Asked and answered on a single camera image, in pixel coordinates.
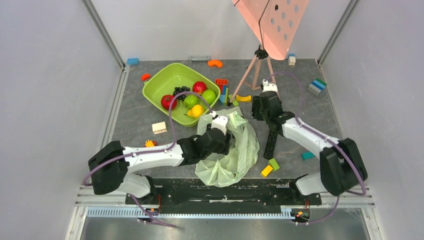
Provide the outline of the dark fake grape bunch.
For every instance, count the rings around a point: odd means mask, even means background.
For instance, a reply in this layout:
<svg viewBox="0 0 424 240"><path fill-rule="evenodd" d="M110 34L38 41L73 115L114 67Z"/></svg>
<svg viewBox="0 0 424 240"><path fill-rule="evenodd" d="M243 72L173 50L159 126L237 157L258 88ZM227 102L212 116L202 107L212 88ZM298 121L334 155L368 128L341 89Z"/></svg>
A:
<svg viewBox="0 0 424 240"><path fill-rule="evenodd" d="M191 89L189 87L187 87L187 86L180 86L180 87L177 86L177 87L174 88L174 91L173 91L173 94L172 95L175 97L176 95L178 95L180 93L189 92L190 90ZM181 101L184 101L185 98L186 98L186 95L185 94L179 95L177 97L177 99L178 100L181 100Z"/></svg>

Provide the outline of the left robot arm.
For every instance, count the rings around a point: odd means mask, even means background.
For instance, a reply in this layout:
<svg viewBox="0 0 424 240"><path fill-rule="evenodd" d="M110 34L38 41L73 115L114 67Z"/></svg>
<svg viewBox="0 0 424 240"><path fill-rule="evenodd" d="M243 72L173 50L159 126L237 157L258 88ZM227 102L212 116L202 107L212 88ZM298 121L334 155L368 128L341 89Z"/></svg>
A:
<svg viewBox="0 0 424 240"><path fill-rule="evenodd" d="M93 192L105 195L120 191L151 204L157 198L153 179L138 175L137 171L195 165L211 154L228 155L233 137L229 130L223 133L211 128L202 135L181 138L175 145L132 148L112 141L88 160Z"/></svg>

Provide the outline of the pale green plastic bag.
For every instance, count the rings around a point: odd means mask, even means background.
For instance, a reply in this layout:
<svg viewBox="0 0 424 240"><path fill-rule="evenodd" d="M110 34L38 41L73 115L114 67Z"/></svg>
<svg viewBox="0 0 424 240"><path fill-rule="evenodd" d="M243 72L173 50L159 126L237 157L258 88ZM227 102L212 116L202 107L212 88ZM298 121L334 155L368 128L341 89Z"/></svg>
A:
<svg viewBox="0 0 424 240"><path fill-rule="evenodd" d="M258 159L260 144L256 132L240 107L217 111L229 117L227 129L233 134L227 155L213 153L195 166L195 175L207 186L219 188L238 183Z"/></svg>

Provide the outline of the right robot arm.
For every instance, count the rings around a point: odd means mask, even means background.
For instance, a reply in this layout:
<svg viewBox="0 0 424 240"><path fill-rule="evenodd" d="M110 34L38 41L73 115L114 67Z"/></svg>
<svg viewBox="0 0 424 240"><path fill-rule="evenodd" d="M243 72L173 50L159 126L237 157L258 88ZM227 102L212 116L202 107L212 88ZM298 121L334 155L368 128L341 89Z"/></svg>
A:
<svg viewBox="0 0 424 240"><path fill-rule="evenodd" d="M289 189L289 199L302 204L309 195L328 192L333 196L352 193L359 185L359 196L366 194L365 180L368 173L358 146L350 138L338 139L309 126L294 113L284 111L282 102L274 91L253 96L251 116L264 121L272 134L292 140L319 160L319 172L297 178Z"/></svg>

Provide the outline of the green fake cabbage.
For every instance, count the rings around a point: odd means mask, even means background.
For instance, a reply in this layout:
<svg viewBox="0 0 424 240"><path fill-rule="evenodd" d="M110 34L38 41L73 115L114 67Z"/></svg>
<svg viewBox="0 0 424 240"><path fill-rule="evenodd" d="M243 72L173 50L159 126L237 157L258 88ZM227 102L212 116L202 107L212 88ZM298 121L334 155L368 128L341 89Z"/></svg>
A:
<svg viewBox="0 0 424 240"><path fill-rule="evenodd" d="M184 98L183 103L188 110L191 110L195 105L200 103L200 99L196 95L188 94Z"/></svg>

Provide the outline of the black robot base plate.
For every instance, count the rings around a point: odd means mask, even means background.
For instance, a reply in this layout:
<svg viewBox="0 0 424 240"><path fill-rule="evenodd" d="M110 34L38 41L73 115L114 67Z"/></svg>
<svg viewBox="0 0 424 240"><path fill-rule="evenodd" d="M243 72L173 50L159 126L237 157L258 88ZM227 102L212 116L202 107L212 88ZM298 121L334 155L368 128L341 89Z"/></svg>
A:
<svg viewBox="0 0 424 240"><path fill-rule="evenodd" d="M155 188L139 199L143 207L159 205L162 214L277 214L281 206L320 206L319 193L294 189L293 179L249 179L227 186L205 185L198 178L156 178Z"/></svg>

